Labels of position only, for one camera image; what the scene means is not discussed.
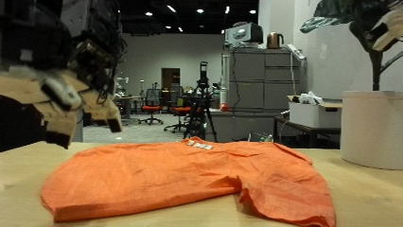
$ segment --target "red chair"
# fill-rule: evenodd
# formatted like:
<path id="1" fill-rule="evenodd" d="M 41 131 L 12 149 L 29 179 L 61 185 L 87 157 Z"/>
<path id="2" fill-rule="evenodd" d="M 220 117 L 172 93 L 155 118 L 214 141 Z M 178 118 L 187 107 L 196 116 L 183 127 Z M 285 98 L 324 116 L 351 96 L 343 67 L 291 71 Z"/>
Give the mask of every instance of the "red chair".
<path id="1" fill-rule="evenodd" d="M 172 128 L 172 133 L 186 128 L 187 124 L 180 121 L 180 117 L 190 114 L 188 99 L 183 97 L 183 90 L 180 86 L 172 86 L 170 88 L 170 111 L 178 117 L 178 123 L 171 126 L 166 126 L 163 130 Z"/>
<path id="2" fill-rule="evenodd" d="M 141 124 L 141 122 L 146 122 L 148 125 L 151 125 L 152 122 L 156 121 L 162 125 L 163 121 L 158 118 L 154 118 L 154 113 L 159 112 L 160 109 L 160 90 L 147 89 L 145 104 L 141 106 L 141 111 L 148 113 L 151 117 L 139 120 L 138 124 Z"/>

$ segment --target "door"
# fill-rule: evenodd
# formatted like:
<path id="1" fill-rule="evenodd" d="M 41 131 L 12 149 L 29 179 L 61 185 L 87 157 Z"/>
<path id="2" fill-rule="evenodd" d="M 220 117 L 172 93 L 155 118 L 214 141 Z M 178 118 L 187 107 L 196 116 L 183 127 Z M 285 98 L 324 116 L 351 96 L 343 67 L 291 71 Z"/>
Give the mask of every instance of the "door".
<path id="1" fill-rule="evenodd" d="M 172 83 L 179 84 L 179 68 L 160 68 L 162 77 L 162 106 L 167 106 L 168 102 L 168 88 Z"/>
<path id="2" fill-rule="evenodd" d="M 179 84 L 179 68 L 162 68 L 162 90 L 168 90 L 171 83 Z"/>

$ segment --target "computer monitor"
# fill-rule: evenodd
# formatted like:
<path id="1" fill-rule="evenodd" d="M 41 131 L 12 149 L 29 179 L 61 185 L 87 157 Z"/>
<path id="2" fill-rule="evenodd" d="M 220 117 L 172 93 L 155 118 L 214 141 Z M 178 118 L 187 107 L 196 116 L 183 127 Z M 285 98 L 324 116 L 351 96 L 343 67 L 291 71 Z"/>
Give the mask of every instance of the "computer monitor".
<path id="1" fill-rule="evenodd" d="M 263 28 L 247 23 L 224 30 L 224 45 L 228 47 L 258 47 L 263 43 Z"/>

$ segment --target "ceiling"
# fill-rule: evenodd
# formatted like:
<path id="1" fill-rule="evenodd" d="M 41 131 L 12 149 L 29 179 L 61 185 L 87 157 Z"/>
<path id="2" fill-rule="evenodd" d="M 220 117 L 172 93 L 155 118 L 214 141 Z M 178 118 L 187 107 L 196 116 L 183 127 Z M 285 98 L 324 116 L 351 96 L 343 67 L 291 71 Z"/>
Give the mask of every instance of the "ceiling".
<path id="1" fill-rule="evenodd" d="M 236 22 L 256 24 L 258 20 L 259 0 L 118 0 L 118 2 L 123 33 L 133 36 L 162 33 L 222 34 L 222 30 Z M 198 13 L 196 9 L 203 9 L 203 13 Z"/>

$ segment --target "orange shirt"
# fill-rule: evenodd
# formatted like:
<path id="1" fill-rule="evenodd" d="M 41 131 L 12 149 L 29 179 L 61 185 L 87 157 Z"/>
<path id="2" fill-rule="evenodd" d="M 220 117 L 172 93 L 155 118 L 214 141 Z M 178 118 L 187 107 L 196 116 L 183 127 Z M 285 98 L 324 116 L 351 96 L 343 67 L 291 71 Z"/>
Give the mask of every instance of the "orange shirt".
<path id="1" fill-rule="evenodd" d="M 204 144 L 210 149 L 196 148 Z M 325 181 L 311 160 L 275 143 L 113 144 L 78 152 L 50 174 L 42 205 L 54 221 L 111 217 L 240 192 L 267 218 L 335 226 Z"/>

